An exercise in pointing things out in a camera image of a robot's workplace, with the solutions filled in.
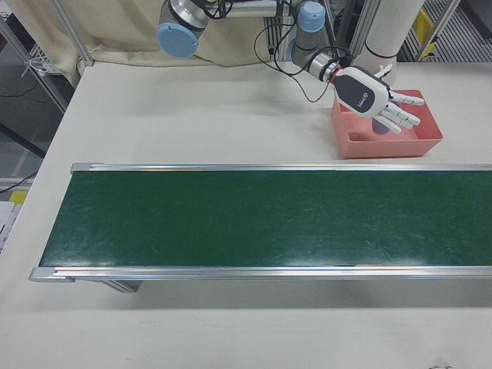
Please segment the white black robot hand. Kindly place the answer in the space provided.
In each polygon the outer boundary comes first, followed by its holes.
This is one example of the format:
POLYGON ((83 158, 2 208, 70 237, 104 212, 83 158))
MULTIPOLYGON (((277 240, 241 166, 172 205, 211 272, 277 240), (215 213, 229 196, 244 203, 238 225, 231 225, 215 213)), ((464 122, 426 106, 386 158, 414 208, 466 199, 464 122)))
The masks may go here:
POLYGON ((362 118, 372 118, 395 134, 403 128, 411 129, 421 120, 405 111, 398 103, 422 106, 424 99, 398 93, 382 80, 382 75, 391 71, 392 65, 371 74, 360 67, 338 70, 331 84, 341 105, 362 118))

